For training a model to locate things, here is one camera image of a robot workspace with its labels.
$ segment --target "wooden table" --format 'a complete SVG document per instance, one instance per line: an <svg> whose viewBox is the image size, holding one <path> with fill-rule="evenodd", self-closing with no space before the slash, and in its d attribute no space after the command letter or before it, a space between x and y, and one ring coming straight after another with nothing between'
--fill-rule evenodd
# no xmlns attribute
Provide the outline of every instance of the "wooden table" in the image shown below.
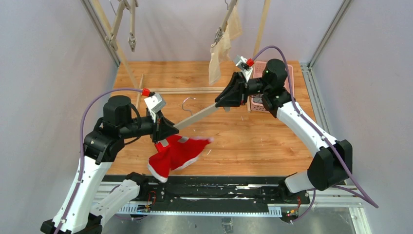
<svg viewBox="0 0 413 234"><path fill-rule="evenodd" d="M140 78L145 74L143 87L177 88L208 87L208 61L188 62L129 62L133 73ZM312 118L314 114L304 83L300 64L289 62L294 67L296 100ZM213 86L226 86L232 73L238 68L232 62L221 66L222 78ZM114 88L133 87L123 66L119 68ZM127 95L136 103L136 92L117 92ZM187 97L196 98L185 103L187 109L196 113L214 102L217 94L163 95L167 105L162 109L166 118L177 123L190 114L181 109ZM144 115L143 102L139 113ZM312 156L295 134L270 114L251 112L246 107L231 108L229 113L219 110L180 132L182 136L214 137L200 159L187 168L171 172L172 175L226 175L226 176L286 176L308 168ZM132 171L150 174L148 158L156 153L149 136L126 146L109 169L109 174L128 174Z"/></svg>

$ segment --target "wall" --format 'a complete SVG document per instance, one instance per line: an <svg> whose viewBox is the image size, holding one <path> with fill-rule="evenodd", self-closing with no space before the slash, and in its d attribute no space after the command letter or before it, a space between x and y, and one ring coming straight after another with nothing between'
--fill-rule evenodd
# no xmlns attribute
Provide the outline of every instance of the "wall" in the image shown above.
<svg viewBox="0 0 413 234"><path fill-rule="evenodd" d="M0 5L0 230L39 233L74 178L82 113L117 67L80 1Z"/></svg>
<svg viewBox="0 0 413 234"><path fill-rule="evenodd" d="M331 133L354 147L353 169L377 202L373 233L413 233L413 3L353 1L314 67Z"/></svg>
<svg viewBox="0 0 413 234"><path fill-rule="evenodd" d="M108 0L100 1L109 21L115 14ZM308 62L342 0L272 0L261 48L280 47L289 60ZM112 0L115 10L118 3ZM210 60L210 46L226 14L224 0L139 0L136 9L136 50L128 44L129 12L124 11L118 40L130 61ZM251 57L264 0L239 0L243 35L232 42L231 56ZM260 59L278 57L264 53Z"/></svg>

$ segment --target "pink basket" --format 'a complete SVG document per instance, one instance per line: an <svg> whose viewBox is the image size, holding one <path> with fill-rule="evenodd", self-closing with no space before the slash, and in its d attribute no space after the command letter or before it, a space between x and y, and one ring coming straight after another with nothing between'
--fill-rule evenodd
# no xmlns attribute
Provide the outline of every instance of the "pink basket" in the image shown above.
<svg viewBox="0 0 413 234"><path fill-rule="evenodd" d="M255 62L255 67L254 67L254 74L253 78L259 78L263 76L263 71L265 69L265 65L267 62L264 61L257 61ZM290 75L291 75L291 85L293 87L294 91L294 72L293 72L293 66L288 65L288 69L290 70ZM285 89L290 92L290 87L288 85L288 79L285 80L284 84ZM268 111L265 110L264 106L261 103L256 103L254 102L254 98L251 98L251 111L259 111L259 112L266 112L269 113Z"/></svg>

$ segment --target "laundry basket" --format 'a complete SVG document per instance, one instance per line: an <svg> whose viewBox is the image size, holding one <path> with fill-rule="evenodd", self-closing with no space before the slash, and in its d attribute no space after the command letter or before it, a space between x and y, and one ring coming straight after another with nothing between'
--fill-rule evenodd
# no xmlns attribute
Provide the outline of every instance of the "laundry basket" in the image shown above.
<svg viewBox="0 0 413 234"><path fill-rule="evenodd" d="M263 76L263 71L265 69L265 65L267 62L264 61L257 61L255 62L255 67L254 67L254 74L253 78L259 78ZM291 76L291 83L292 87L294 90L294 72L293 72L293 66L288 65L288 69L290 70L290 76ZM288 79L285 80L285 89L290 92L290 87L288 86ZM251 97L251 111L259 111L259 112L266 112L269 113L268 111L265 110L261 98L259 97Z"/></svg>

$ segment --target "red cloth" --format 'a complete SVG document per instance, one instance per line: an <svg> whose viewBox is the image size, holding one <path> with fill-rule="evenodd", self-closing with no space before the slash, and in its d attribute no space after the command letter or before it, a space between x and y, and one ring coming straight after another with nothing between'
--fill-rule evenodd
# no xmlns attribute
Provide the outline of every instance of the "red cloth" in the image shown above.
<svg viewBox="0 0 413 234"><path fill-rule="evenodd" d="M149 158L148 169L159 181L168 180L170 170L183 169L198 159L204 148L213 142L213 138L172 135L167 139L168 146L160 142L155 144L158 153Z"/></svg>

